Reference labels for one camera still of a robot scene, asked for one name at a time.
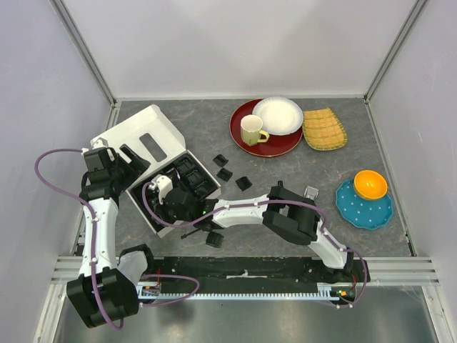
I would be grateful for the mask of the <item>black cleaning brush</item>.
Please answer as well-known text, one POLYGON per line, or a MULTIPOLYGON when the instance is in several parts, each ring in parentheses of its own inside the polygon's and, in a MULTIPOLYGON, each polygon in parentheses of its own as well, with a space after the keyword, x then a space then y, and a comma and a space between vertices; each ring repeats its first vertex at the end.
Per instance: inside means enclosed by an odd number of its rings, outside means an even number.
POLYGON ((192 234, 195 234, 195 233, 197 233, 197 232, 199 232, 199 231, 201 231, 201 229, 195 229, 195 230, 193 230, 193 231, 191 231, 191 232, 187 232, 187 233, 181 235, 181 239, 186 239, 187 237, 189 237, 189 236, 191 236, 192 234))

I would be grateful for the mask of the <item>white clipper kit box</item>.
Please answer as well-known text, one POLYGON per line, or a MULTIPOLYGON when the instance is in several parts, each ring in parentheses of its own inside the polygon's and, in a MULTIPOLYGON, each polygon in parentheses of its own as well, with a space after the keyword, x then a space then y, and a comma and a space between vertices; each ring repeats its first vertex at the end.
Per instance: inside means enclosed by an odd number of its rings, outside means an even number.
POLYGON ((166 175, 175 187, 187 188, 200 200, 215 199, 221 194, 220 183, 186 148, 184 136, 155 104, 94 137, 91 146, 112 147, 128 162, 134 156, 150 163, 126 193, 159 237, 172 228, 155 222, 145 209, 141 189, 146 182, 166 175))

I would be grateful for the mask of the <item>black comb guard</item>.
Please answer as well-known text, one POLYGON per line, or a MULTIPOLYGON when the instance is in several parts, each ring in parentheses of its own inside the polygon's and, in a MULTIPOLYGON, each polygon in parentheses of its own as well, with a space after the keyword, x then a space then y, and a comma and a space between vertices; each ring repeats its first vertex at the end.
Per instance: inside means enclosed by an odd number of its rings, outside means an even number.
POLYGON ((213 248, 221 248, 224 242, 224 236, 217 232, 209 232, 206 237, 206 245, 213 248))
POLYGON ((229 160, 222 154, 218 154, 213 158, 213 161, 216 165, 219 167, 224 167, 225 165, 228 164, 229 160))
POLYGON ((252 186, 252 182, 246 176, 240 177, 236 180, 236 185, 241 191, 246 191, 252 186))
POLYGON ((222 179, 224 180, 225 182, 228 182, 230 180, 230 178, 233 176, 233 172, 232 171, 229 171, 228 169, 226 168, 221 168, 219 170, 219 172, 216 174, 216 176, 219 178, 219 179, 222 179))

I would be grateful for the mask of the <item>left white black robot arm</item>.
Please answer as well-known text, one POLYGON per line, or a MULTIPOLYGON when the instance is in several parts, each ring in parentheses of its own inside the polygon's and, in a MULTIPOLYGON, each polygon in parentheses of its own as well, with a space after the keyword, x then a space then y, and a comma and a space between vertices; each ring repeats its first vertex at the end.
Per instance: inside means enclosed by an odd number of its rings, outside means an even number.
POLYGON ((114 148, 94 146, 84 152, 87 171, 81 180, 85 216, 85 242, 78 277, 66 285, 66 293, 88 328, 111 324, 137 314, 139 281, 156 275, 156 263, 146 244, 128 248, 117 256, 115 225, 119 197, 147 170, 149 162, 123 146, 123 158, 114 148))

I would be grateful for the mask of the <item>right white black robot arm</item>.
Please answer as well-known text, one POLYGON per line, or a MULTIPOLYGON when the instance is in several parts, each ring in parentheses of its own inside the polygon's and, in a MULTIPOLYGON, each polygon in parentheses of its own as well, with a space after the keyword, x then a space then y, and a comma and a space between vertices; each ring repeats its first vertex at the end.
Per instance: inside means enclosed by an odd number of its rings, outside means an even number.
POLYGON ((252 199, 199 199, 174 187, 165 176, 142 186, 141 196, 155 222, 171 228, 193 227, 211 233, 238 225, 262 224, 283 240, 315 252, 335 281, 353 272, 353 253, 328 231, 328 216, 314 200, 278 184, 252 199))

